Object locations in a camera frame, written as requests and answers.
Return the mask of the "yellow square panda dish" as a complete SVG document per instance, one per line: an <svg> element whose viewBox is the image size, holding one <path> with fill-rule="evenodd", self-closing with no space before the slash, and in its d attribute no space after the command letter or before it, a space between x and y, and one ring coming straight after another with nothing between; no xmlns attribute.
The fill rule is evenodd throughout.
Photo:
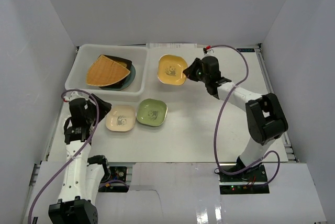
<svg viewBox="0 0 335 224"><path fill-rule="evenodd" d="M187 67L188 65L182 57L165 54L159 59L157 77L163 84L181 86L186 81L186 75L183 71Z"/></svg>

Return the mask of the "blue-grey round plate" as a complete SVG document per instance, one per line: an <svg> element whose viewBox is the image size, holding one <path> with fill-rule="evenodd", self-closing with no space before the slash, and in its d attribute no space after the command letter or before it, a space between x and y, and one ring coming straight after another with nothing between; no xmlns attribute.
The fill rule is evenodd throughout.
<svg viewBox="0 0 335 224"><path fill-rule="evenodd" d="M122 91L122 90L128 88L132 84L135 77L136 77L136 69L132 65L131 68L130 68L130 74L125 78L125 82L123 83L122 86L120 86L120 87L116 87L115 85L103 86L103 87L101 87L101 89L109 90L109 91Z"/></svg>

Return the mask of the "orange woven fan basket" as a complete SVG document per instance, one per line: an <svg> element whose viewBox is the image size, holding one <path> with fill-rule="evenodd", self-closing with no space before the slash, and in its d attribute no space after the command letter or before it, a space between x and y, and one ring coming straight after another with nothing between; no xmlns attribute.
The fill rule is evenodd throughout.
<svg viewBox="0 0 335 224"><path fill-rule="evenodd" d="M119 63L101 54L90 66L86 75L86 84L90 86L109 86L124 79L130 71Z"/></svg>

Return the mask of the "black square amber plate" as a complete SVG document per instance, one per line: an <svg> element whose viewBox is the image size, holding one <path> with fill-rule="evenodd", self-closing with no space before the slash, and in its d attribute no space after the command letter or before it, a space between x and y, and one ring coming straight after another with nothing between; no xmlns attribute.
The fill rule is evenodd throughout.
<svg viewBox="0 0 335 224"><path fill-rule="evenodd" d="M132 74L132 61L128 60L128 59L124 59L124 58L120 58L120 57L115 57L115 56L111 56L111 55L105 55L105 57L119 63L120 65L122 65L123 67L125 67L127 70L130 71L130 74L128 74L124 79L122 79L121 81L113 84L113 85L109 85L109 86L100 86L99 88L101 89L111 89L111 90L115 90L115 91L121 91L125 88L127 88L130 84L131 84L131 74Z"/></svg>

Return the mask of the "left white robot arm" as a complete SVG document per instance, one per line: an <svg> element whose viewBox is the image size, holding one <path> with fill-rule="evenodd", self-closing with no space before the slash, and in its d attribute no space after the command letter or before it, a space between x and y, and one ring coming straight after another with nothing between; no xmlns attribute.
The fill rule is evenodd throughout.
<svg viewBox="0 0 335 224"><path fill-rule="evenodd" d="M90 156L91 142L111 104L74 89L62 97L70 110L63 126L66 165L57 203L49 206L48 215L52 223L97 223L98 187L109 179L111 170L104 155Z"/></svg>

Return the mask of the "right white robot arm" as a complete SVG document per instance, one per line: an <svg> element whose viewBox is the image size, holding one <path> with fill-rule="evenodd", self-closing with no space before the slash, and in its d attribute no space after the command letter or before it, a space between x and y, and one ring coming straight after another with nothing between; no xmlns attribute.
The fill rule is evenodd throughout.
<svg viewBox="0 0 335 224"><path fill-rule="evenodd" d="M235 84L221 75L216 57L206 55L196 58L183 73L195 82L203 82L207 92L243 110L247 117L250 139L244 151L238 156L235 167L224 170L219 165L220 173L237 176L247 182L255 176L255 166L260 164L269 154L269 147L288 130L288 122L273 93L259 94Z"/></svg>

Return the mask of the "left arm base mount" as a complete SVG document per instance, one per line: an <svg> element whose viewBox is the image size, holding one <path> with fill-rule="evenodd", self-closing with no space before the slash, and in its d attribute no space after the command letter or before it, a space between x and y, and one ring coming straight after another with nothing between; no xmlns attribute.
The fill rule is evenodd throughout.
<svg viewBox="0 0 335 224"><path fill-rule="evenodd" d="M111 180L118 180L126 182L128 168L126 166L110 166L110 176L106 182Z"/></svg>

